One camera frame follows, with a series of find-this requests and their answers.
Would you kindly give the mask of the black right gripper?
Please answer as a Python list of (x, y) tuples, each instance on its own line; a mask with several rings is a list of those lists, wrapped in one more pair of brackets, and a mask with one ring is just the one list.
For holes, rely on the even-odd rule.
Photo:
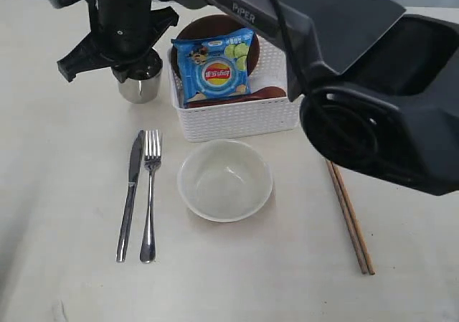
[(119, 83), (131, 74), (131, 64), (144, 58), (179, 16), (170, 7), (153, 10), (153, 0), (84, 0), (90, 32), (58, 61), (69, 82), (81, 72), (111, 68)]

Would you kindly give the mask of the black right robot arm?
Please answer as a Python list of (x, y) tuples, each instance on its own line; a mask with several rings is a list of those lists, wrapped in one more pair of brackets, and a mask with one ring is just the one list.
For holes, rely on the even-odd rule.
[[(152, 0), (86, 1), (89, 34), (58, 63), (63, 77), (109, 67), (120, 82), (146, 68), (178, 22)], [(284, 51), (288, 98), (328, 160), (443, 195), (458, 190), (458, 25), (390, 0), (172, 0), (212, 5)]]

